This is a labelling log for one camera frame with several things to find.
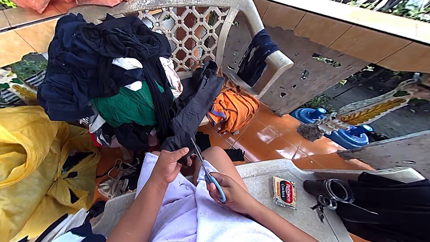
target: knee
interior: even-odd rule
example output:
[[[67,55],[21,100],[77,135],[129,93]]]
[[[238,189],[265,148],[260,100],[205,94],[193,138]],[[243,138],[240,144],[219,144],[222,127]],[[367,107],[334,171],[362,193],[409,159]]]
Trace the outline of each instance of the knee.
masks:
[[[202,154],[203,153],[206,153],[206,154],[210,153],[210,154],[218,154],[219,155],[219,154],[225,153],[225,151],[223,148],[221,148],[219,146],[212,146],[212,147],[205,149],[205,151],[203,151]]]

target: scissors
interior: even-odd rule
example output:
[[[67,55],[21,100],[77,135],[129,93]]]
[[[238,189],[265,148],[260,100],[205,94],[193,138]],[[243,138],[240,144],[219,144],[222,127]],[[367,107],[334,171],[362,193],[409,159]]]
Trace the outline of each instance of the scissors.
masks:
[[[219,183],[215,179],[215,177],[211,176],[209,174],[208,170],[206,169],[205,163],[203,162],[202,154],[200,154],[199,149],[197,148],[197,145],[194,142],[193,138],[191,138],[191,141],[193,142],[194,147],[196,148],[196,153],[197,153],[200,161],[202,162],[203,169],[205,170],[205,181],[207,183],[209,183],[209,184],[210,183],[214,183],[215,184],[215,187],[218,189],[219,193],[221,194],[221,197],[218,197],[218,199],[219,199],[220,202],[224,203],[225,202],[225,195],[224,195],[224,192],[221,189],[221,186],[219,185]]]

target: scissor blade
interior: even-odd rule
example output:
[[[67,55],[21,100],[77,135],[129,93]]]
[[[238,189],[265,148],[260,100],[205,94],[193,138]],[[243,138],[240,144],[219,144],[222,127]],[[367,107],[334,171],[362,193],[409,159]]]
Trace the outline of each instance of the scissor blade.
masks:
[[[194,147],[196,148],[196,153],[197,153],[197,155],[199,156],[200,161],[202,162],[202,166],[203,166],[203,169],[205,170],[205,174],[209,176],[209,172],[208,172],[208,170],[206,169],[205,164],[203,163],[202,155],[200,154],[199,149],[197,148],[197,145],[196,145],[196,143],[194,142],[193,138],[192,138],[192,137],[190,137],[190,138],[191,138],[191,141],[192,141],[192,142],[193,142],[193,144],[194,144]]]

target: green shirt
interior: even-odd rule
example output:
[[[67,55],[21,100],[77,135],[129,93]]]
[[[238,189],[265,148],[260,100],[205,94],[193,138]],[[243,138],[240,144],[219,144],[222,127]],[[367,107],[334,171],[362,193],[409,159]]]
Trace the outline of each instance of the green shirt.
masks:
[[[158,84],[157,86],[164,93],[164,89]],[[123,123],[136,123],[142,126],[157,123],[151,92],[145,81],[142,82],[142,88],[137,91],[120,87],[117,95],[95,98],[91,102],[101,117],[114,128]]]

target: chair backrest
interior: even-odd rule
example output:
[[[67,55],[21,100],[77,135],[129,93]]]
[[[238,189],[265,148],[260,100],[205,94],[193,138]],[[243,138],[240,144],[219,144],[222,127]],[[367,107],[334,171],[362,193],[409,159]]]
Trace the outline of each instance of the chair backrest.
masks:
[[[167,36],[176,71],[190,71],[205,61],[222,64],[231,25],[241,11],[252,36],[264,28],[252,0],[129,0],[115,7],[80,6],[87,22],[98,24],[106,13],[114,17],[136,15],[153,31]]]

